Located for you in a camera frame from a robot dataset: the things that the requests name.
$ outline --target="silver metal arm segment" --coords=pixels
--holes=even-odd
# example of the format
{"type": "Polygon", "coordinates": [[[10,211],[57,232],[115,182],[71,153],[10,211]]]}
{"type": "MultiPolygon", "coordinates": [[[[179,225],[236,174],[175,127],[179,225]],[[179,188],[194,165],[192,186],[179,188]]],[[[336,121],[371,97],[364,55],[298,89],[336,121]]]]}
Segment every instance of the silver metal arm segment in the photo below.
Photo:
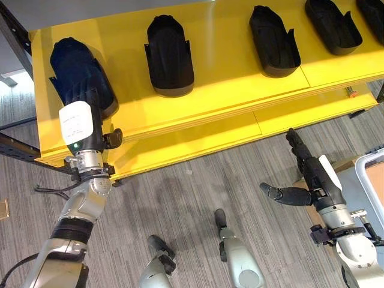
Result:
{"type": "Polygon", "coordinates": [[[76,156],[79,161],[73,161],[72,165],[76,165],[80,173],[96,170],[99,178],[80,184],[66,202],[59,222],[44,243],[23,288],[85,287],[88,268],[82,262],[88,239],[93,224],[104,210],[112,185],[103,170],[100,152],[86,150],[76,156]]]}
{"type": "MultiPolygon", "coordinates": [[[[323,155],[320,161],[329,177],[340,186],[340,181],[323,155]]],[[[333,233],[343,229],[355,229],[356,224],[352,219],[362,218],[365,221],[367,213],[350,213],[344,204],[327,207],[319,211],[319,214],[327,228],[333,233]]],[[[342,266],[343,278],[350,288],[375,288],[382,287],[384,283],[384,271],[377,262],[377,253],[373,243],[363,233],[354,233],[337,238],[333,247],[335,255],[342,266]]]]}

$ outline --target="robotic hand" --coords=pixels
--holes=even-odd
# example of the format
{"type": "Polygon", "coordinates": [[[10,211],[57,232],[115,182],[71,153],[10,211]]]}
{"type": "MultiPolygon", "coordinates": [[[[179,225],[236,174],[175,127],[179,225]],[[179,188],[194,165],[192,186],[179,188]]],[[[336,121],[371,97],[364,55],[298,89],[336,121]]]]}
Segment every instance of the robotic hand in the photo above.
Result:
{"type": "Polygon", "coordinates": [[[225,212],[215,211],[215,222],[220,237],[220,257],[227,262],[232,283],[236,288],[264,288],[264,276],[244,243],[227,227],[225,212]]]}
{"type": "Polygon", "coordinates": [[[311,237],[316,244],[331,245],[341,262],[345,283],[349,288],[382,287],[384,271],[377,263],[374,245],[380,242],[362,211],[350,213],[341,194],[341,184],[328,159],[313,157],[299,135],[290,129],[286,139],[297,157],[309,191],[303,188],[276,188],[266,183],[260,187],[276,202],[293,206],[314,205],[326,227],[315,225],[311,237]],[[364,227],[356,227],[352,218],[360,218],[371,234],[373,243],[364,236],[364,227]]]}
{"type": "Polygon", "coordinates": [[[73,100],[59,114],[64,140],[74,155],[66,158],[72,179],[77,181],[69,188],[77,187],[77,191],[66,202],[23,288],[86,286],[88,267],[83,260],[88,239],[112,186],[109,177],[114,168],[103,162],[101,153],[121,144],[121,130],[103,136],[98,93],[91,79],[74,86],[68,94],[73,100]]]}

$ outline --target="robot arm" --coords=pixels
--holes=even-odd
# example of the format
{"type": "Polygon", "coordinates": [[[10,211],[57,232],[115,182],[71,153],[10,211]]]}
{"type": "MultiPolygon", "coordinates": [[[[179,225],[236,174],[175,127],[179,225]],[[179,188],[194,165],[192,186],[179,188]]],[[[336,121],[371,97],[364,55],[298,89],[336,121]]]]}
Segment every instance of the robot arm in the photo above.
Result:
{"type": "Polygon", "coordinates": [[[112,186],[109,177],[114,169],[104,163],[101,153],[121,144],[121,130],[102,135],[98,93],[93,88],[92,80],[75,86],[71,93],[74,101],[59,114],[64,140],[74,155],[67,157],[66,161],[74,172],[73,179],[78,181],[77,191],[66,202],[24,288],[85,287],[88,268],[83,260],[88,239],[104,210],[112,186]]]}
{"type": "MultiPolygon", "coordinates": [[[[381,287],[384,271],[377,263],[374,243],[364,236],[364,227],[356,227],[346,201],[341,194],[341,184],[331,164],[323,155],[313,157],[298,134],[290,129],[286,136],[297,157],[309,191],[303,188],[276,188],[261,183],[261,189],[276,202],[295,205],[314,205],[326,227],[315,225],[311,237],[317,244],[331,245],[342,265],[343,278],[348,287],[381,287]]],[[[372,227],[368,232],[374,233],[372,227]]]]}

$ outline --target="black metal frame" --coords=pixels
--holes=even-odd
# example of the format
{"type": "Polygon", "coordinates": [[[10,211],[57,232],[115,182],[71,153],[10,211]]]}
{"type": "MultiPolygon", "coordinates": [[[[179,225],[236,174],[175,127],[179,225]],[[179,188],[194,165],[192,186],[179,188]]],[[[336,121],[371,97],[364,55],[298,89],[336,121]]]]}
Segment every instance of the black metal frame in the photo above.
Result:
{"type": "Polygon", "coordinates": [[[24,162],[39,165],[45,168],[49,168],[55,171],[70,174],[70,168],[67,166],[53,167],[41,162],[35,161],[36,158],[40,158],[40,150],[36,147],[23,143],[10,136],[0,133],[0,154],[15,158],[24,162]]]}
{"type": "MultiPolygon", "coordinates": [[[[0,32],[4,34],[5,39],[8,41],[13,52],[16,54],[17,58],[23,65],[24,69],[28,72],[30,77],[33,79],[32,74],[32,64],[28,59],[26,53],[32,55],[31,50],[31,41],[29,40],[29,35],[27,30],[20,24],[19,21],[12,15],[12,13],[6,8],[6,6],[0,1],[0,32]]],[[[1,81],[8,84],[9,86],[14,86],[17,83],[11,78],[1,78],[1,81]]],[[[36,121],[36,116],[29,117],[23,120],[19,120],[10,124],[0,126],[0,131],[15,127],[21,124],[29,123],[36,121]]],[[[35,161],[36,158],[41,157],[41,152],[38,148],[33,147],[29,144],[23,143],[15,138],[12,138],[8,135],[0,133],[0,154],[22,160],[34,165],[39,165],[48,169],[63,173],[71,173],[70,168],[66,165],[62,167],[54,167],[41,162],[35,161]]]]}
{"type": "Polygon", "coordinates": [[[32,55],[31,41],[27,30],[0,1],[0,31],[19,59],[23,68],[33,79],[32,64],[26,53],[32,55]]]}

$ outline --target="gray carpet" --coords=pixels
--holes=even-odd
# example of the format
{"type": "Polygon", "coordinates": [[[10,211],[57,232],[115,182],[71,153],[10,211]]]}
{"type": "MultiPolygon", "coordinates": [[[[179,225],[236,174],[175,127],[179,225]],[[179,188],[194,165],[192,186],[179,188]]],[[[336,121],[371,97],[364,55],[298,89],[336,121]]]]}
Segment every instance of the gray carpet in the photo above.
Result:
{"type": "MultiPolygon", "coordinates": [[[[371,88],[378,92],[379,85],[371,88]]],[[[299,130],[315,155],[330,161],[384,143],[383,106],[355,119],[344,116],[299,130]]],[[[35,123],[5,133],[37,142],[35,123]]],[[[0,156],[0,199],[11,217],[0,221],[0,274],[35,253],[49,237],[64,201],[31,193],[35,183],[64,187],[68,176],[0,156]]],[[[231,287],[220,262],[213,212],[224,208],[229,226],[255,255],[269,287],[344,287],[340,265],[315,246],[304,208],[279,205],[260,182],[291,185],[299,178],[284,135],[277,135],[123,180],[114,188],[89,242],[88,287],[137,287],[151,255],[150,234],[176,251],[177,287],[231,287]]],[[[18,269],[8,287],[19,287],[31,265],[18,269]]]]}

